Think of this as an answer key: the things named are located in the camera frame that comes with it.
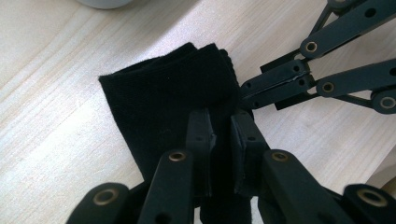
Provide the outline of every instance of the linkage bar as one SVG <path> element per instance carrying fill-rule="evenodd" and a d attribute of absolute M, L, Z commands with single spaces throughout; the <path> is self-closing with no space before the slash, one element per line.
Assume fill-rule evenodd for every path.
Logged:
<path fill-rule="evenodd" d="M 319 58 L 396 17 L 396 1 L 367 0 L 309 36 L 300 46 L 307 59 Z"/>

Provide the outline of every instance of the folded cloth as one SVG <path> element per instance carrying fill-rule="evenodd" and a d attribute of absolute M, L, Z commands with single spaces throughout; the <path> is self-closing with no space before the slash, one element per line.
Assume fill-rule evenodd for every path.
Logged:
<path fill-rule="evenodd" d="M 143 61 L 99 77 L 122 136 L 145 181 L 154 176 L 161 155 L 185 147 L 189 114 L 208 108 L 217 142 L 211 154 L 212 190 L 204 198 L 206 223 L 250 223 L 249 199 L 233 195 L 230 116 L 240 95 L 231 59 L 211 44 L 197 49 L 188 43 L 168 55 Z M 227 206 L 211 211 L 213 204 Z"/>

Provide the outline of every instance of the black towel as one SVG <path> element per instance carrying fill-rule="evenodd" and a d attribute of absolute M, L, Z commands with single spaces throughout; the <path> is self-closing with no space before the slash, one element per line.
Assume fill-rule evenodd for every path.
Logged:
<path fill-rule="evenodd" d="M 185 146 L 190 112 L 208 108 L 217 142 L 211 155 L 213 197 L 202 199 L 202 221 L 251 223 L 249 199 L 233 194 L 230 116 L 240 95 L 224 49 L 189 43 L 99 81 L 145 181 L 165 151 Z"/>

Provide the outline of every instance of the wooden table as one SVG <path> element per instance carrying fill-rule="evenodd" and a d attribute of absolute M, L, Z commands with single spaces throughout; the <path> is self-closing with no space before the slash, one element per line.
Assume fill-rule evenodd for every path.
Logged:
<path fill-rule="evenodd" d="M 135 0 L 0 3 L 0 223 L 63 223 L 105 182 L 142 181 L 98 77 L 186 42 L 227 49 L 240 84 L 300 46 L 326 1 Z M 315 78 L 396 56 L 396 21 L 313 61 Z M 396 116 L 317 98 L 255 111 L 271 148 L 320 184 L 365 182 L 396 144 Z M 255 223 L 261 223 L 257 208 Z"/>

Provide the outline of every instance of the white object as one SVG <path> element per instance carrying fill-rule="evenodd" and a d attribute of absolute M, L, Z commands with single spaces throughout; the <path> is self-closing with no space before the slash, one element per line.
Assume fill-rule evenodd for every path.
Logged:
<path fill-rule="evenodd" d="M 78 0 L 78 1 L 89 7 L 96 7 L 101 9 L 122 7 L 132 2 L 132 0 Z"/>

